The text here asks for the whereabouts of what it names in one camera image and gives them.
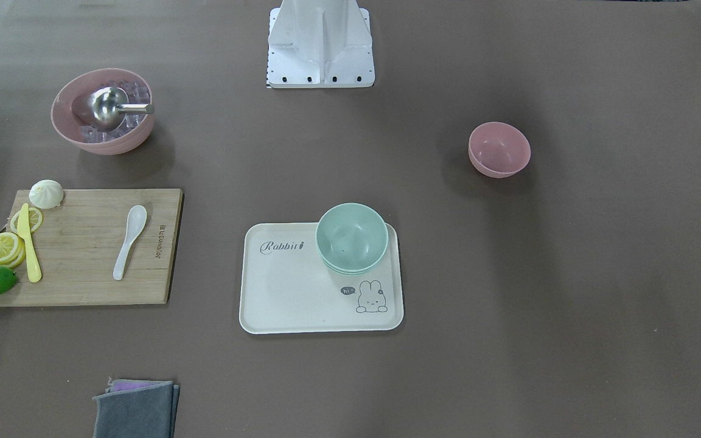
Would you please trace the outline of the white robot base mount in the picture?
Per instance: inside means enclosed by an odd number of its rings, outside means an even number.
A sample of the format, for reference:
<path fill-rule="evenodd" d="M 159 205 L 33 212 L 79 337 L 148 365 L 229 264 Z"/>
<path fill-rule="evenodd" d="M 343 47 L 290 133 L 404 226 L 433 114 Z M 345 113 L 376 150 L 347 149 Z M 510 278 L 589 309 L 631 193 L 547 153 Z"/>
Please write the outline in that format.
<path fill-rule="evenodd" d="M 270 11 L 268 44 L 272 89 L 375 83 L 370 14 L 356 1 L 283 1 Z"/>

